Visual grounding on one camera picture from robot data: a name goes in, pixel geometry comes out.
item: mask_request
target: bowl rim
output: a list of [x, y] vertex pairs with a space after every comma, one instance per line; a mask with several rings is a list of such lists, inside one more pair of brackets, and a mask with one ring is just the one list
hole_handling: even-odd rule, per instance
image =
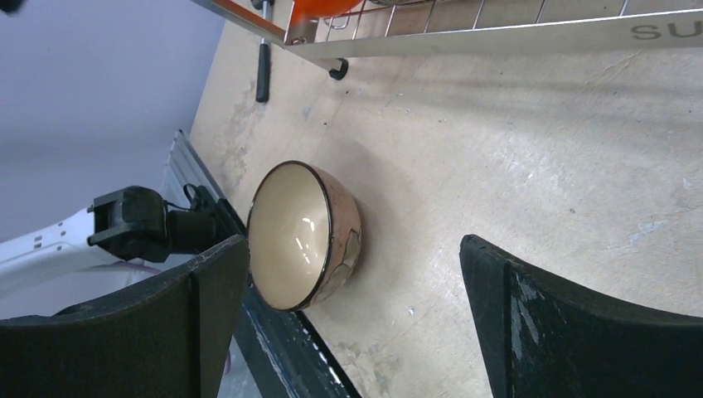
[[318, 186], [320, 186], [320, 189], [322, 190], [322, 196], [325, 199], [325, 207], [327, 208], [327, 227], [328, 227], [328, 234], [327, 234], [327, 252], [325, 253], [325, 261], [322, 263], [322, 269], [320, 269], [320, 275], [318, 276], [318, 281], [315, 282], [315, 286], [313, 287], [312, 290], [310, 290], [310, 293], [301, 301], [300, 303], [294, 305], [293, 307], [290, 308], [277, 308], [274, 305], [271, 305], [268, 300], [266, 300], [266, 297], [261, 293], [259, 290], [259, 287], [256, 286], [256, 282], [254, 281], [254, 274], [251, 272], [251, 265], [249, 266], [249, 272], [251, 275], [251, 281], [252, 284], [256, 287], [256, 293], [261, 297], [264, 302], [269, 305], [269, 307], [277, 310], [277, 311], [283, 311], [283, 312], [293, 312], [293, 311], [298, 311], [303, 308], [306, 308], [310, 302], [313, 300], [313, 297], [317, 294], [318, 290], [320, 289], [320, 285], [322, 284], [322, 281], [324, 280], [325, 273], [327, 273], [327, 267], [329, 266], [329, 260], [330, 260], [330, 255], [332, 254], [332, 251], [330, 250], [332, 248], [332, 237], [334, 235], [334, 231], [332, 230], [332, 209], [330, 208], [330, 201], [329, 201], [329, 195], [327, 194], [327, 188], [325, 187], [324, 182], [322, 181], [322, 178], [318, 174], [318, 172], [315, 170], [314, 166], [311, 166], [305, 162], [301, 162], [299, 160], [287, 160], [285, 162], [279, 163], [274, 168], [269, 170], [269, 172], [266, 173], [264, 176], [264, 179], [261, 180], [259, 183], [259, 186], [256, 188], [256, 192], [254, 193], [254, 197], [251, 199], [251, 204], [249, 204], [249, 215], [246, 217], [246, 237], [247, 240], [249, 239], [249, 226], [251, 222], [251, 214], [254, 210], [254, 204], [256, 203], [256, 198], [259, 196], [259, 192], [261, 191], [261, 187], [264, 186], [264, 183], [266, 180], [269, 179], [269, 177], [276, 172], [279, 168], [283, 166], [288, 166], [288, 165], [296, 165], [296, 166], [301, 166], [305, 168], [310, 174], [315, 177], [315, 180], [318, 182]]

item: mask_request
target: bowl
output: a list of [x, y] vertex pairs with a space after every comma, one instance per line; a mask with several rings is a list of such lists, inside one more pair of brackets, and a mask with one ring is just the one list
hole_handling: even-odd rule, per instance
[[333, 176], [303, 162], [274, 167], [247, 220], [251, 276], [272, 308], [297, 311], [349, 278], [361, 249], [354, 198]]

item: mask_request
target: metal wire rack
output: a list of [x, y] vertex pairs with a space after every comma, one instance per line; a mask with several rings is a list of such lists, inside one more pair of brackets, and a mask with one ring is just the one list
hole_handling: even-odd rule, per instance
[[360, 56], [703, 46], [703, 0], [364, 0], [285, 29], [231, 0], [193, 1], [328, 70]]

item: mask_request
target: metal rod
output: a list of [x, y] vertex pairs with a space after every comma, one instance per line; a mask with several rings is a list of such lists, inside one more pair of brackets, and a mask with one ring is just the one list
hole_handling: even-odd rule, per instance
[[688, 9], [673, 12], [644, 13], [617, 17], [602, 17], [567, 22], [542, 22], [508, 27], [481, 27], [459, 31], [431, 32], [416, 35], [357, 38], [341, 42], [288, 46], [287, 50], [306, 59], [345, 56], [438, 56], [450, 54], [474, 55], [536, 55], [560, 52], [591, 52], [640, 50], [657, 48], [701, 47], [700, 41], [669, 38], [666, 41], [637, 40], [623, 34], [626, 27], [692, 24], [700, 21], [703, 10]]
[[429, 21], [432, 19], [432, 12], [434, 12], [434, 5], [437, 4], [437, 0], [432, 0], [432, 7], [429, 8], [429, 15], [427, 16], [427, 22], [424, 23], [423, 33], [427, 33], [429, 28]]
[[361, 17], [364, 15], [364, 7], [366, 7], [366, 0], [364, 0], [364, 2], [361, 4], [361, 9], [359, 10], [359, 18], [356, 20], [354, 33], [351, 35], [352, 40], [356, 39], [356, 33], [359, 31], [359, 25], [361, 25]]
[[625, 0], [623, 2], [623, 8], [620, 9], [620, 17], [625, 15], [625, 10], [628, 8], [628, 2], [629, 0]]
[[355, 15], [359, 15], [359, 14], [361, 14], [362, 12], [363, 12], [364, 14], [370, 14], [370, 13], [372, 13], [372, 12], [379, 12], [379, 11], [387, 10], [387, 9], [393, 8], [393, 7], [398, 7], [398, 8], [410, 8], [410, 7], [414, 7], [414, 6], [422, 6], [423, 4], [427, 4], [427, 3], [430, 2], [430, 1], [432, 1], [432, 0], [419, 0], [419, 1], [417, 1], [417, 2], [406, 2], [406, 3], [398, 4], [398, 5], [395, 5], [395, 6], [381, 6], [381, 7], [376, 7], [376, 8], [370, 8], [370, 9], [368, 9], [368, 10], [361, 9], [360, 11], [350, 11], [350, 12], [345, 12], [345, 13], [343, 13], [342, 15], [338, 15], [337, 18], [341, 18], [341, 17], [354, 17]]
[[388, 18], [388, 25], [385, 26], [385, 34], [383, 37], [388, 37], [388, 31], [390, 30], [390, 23], [393, 22], [393, 17], [395, 16], [395, 9], [398, 6], [393, 6], [393, 8], [390, 10], [390, 18]]
[[327, 35], [325, 36], [325, 41], [329, 41], [329, 34], [332, 31], [332, 24], [334, 23], [334, 17], [330, 18], [329, 25], [327, 25]]
[[[269, 0], [261, 2], [261, 16], [268, 22], [271, 22], [271, 6]], [[269, 40], [266, 37], [261, 37], [261, 44], [268, 44]]]
[[471, 27], [472, 29], [476, 29], [476, 26], [478, 25], [478, 18], [481, 17], [481, 12], [483, 11], [483, 4], [486, 4], [486, 0], [481, 0], [481, 5], [478, 6], [478, 13], [476, 14], [476, 19], [473, 21], [473, 26]]
[[284, 46], [285, 31], [273, 23], [254, 14], [230, 0], [192, 0], [215, 14], [240, 27], [269, 40], [276, 46]]
[[540, 23], [540, 19], [542, 19], [542, 14], [545, 12], [545, 4], [547, 3], [547, 0], [542, 0], [542, 5], [540, 6], [540, 12], [537, 14], [537, 19], [535, 23]]
[[344, 23], [342, 25], [340, 25], [338, 27], [332, 27], [332, 29], [334, 29], [335, 31], [341, 31], [341, 30], [347, 29], [347, 27], [349, 26], [350, 19], [352, 19], [352, 17], [349, 17], [347, 15], [347, 17], [344, 19]]

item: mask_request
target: metal frame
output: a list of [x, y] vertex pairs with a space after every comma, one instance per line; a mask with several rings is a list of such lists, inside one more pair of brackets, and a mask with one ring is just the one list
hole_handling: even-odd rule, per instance
[[[534, 10], [526, 9], [520, 23], [500, 26], [495, 26], [499, 22], [488, 9], [501, 0], [409, 0], [395, 6], [364, 0], [350, 12], [323, 20], [323, 24], [313, 19], [289, 24], [286, 29], [231, 0], [193, 1], [326, 70], [339, 70], [338, 59], [346, 57], [525, 55], [703, 46], [703, 9], [677, 0], [658, 0], [661, 4], [653, 4], [656, 0], [596, 0], [598, 7], [594, 2], [573, 1], [562, 12], [575, 16], [571, 20], [551, 17], [569, 1], [531, 0], [524, 3]], [[476, 12], [468, 14], [463, 26], [447, 28], [442, 26], [440, 8], [448, 5], [454, 7], [453, 12], [457, 7], [475, 8]], [[384, 23], [375, 32], [373, 26], [378, 27], [379, 21]]]

